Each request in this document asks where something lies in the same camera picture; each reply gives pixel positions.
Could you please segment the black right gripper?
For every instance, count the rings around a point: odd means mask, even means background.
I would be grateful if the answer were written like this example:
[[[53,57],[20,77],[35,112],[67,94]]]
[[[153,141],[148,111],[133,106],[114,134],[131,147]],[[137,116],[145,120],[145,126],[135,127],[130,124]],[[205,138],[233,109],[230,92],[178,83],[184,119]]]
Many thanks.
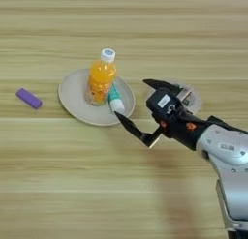
[[[166,88],[181,102],[186,100],[192,93],[191,88],[180,87],[178,84],[163,80],[144,79],[143,82],[155,90]],[[159,127],[153,134],[148,134],[139,130],[132,120],[115,111],[115,115],[123,127],[148,148],[151,148],[159,137],[164,135],[195,151],[197,141],[211,125],[209,121],[204,121],[194,116],[182,104],[168,104],[164,107],[154,105],[151,107],[151,113]]]

